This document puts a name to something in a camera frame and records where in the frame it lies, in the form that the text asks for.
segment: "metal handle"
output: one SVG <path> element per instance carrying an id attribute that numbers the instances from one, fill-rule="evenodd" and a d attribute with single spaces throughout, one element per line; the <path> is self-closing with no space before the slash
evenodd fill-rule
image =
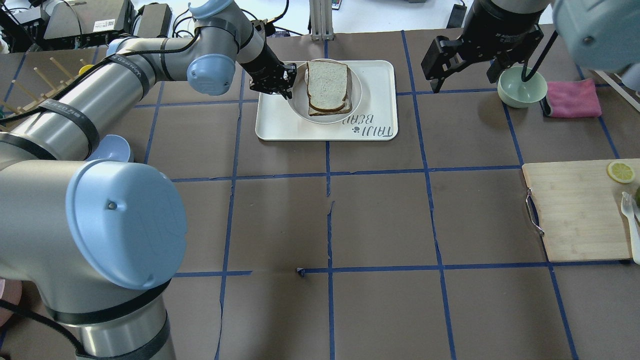
<path id="1" fill-rule="evenodd" d="M 529 216 L 529 220 L 536 227 L 536 230 L 540 236 L 545 235 L 545 231 L 536 224 L 536 221 L 533 219 L 533 205 L 531 203 L 531 188 L 527 189 L 527 198 L 524 200 L 525 207 L 527 208 L 527 215 Z"/>

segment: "cutting board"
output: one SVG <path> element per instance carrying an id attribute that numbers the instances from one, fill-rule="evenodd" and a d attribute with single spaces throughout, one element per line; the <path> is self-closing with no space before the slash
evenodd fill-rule
<path id="1" fill-rule="evenodd" d="M 523 165 L 550 261 L 631 258 L 620 200 L 622 192 L 634 195 L 640 185 L 640 159 L 620 160 L 636 171 L 636 180 L 630 184 L 619 184 L 607 175 L 612 161 Z"/>

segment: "yellow object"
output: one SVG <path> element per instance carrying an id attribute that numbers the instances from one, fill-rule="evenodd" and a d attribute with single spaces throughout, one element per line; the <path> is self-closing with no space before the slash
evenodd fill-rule
<path id="1" fill-rule="evenodd" d="M 80 70 L 78 70 L 78 75 L 84 74 L 85 72 L 89 71 L 89 69 L 92 68 L 92 67 L 93 67 L 93 65 L 91 65 L 91 64 L 81 67 Z"/>
<path id="2" fill-rule="evenodd" d="M 607 167 L 607 174 L 611 179 L 621 184 L 629 184 L 636 178 L 634 169 L 622 161 L 613 161 L 610 163 Z"/>

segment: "lime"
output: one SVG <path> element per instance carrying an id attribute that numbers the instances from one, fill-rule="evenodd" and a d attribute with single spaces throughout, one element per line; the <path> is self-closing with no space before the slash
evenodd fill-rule
<path id="1" fill-rule="evenodd" d="M 634 169 L 622 161 L 613 161 L 610 163 L 607 167 L 607 174 L 611 179 L 622 184 L 629 184 L 636 178 Z"/>

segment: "pink towel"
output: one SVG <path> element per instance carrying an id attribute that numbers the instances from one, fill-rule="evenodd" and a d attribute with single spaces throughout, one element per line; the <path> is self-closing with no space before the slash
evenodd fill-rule
<path id="1" fill-rule="evenodd" d="M 602 115 L 593 79 L 551 81 L 547 85 L 547 96 L 541 101 L 546 116 L 575 118 Z"/>

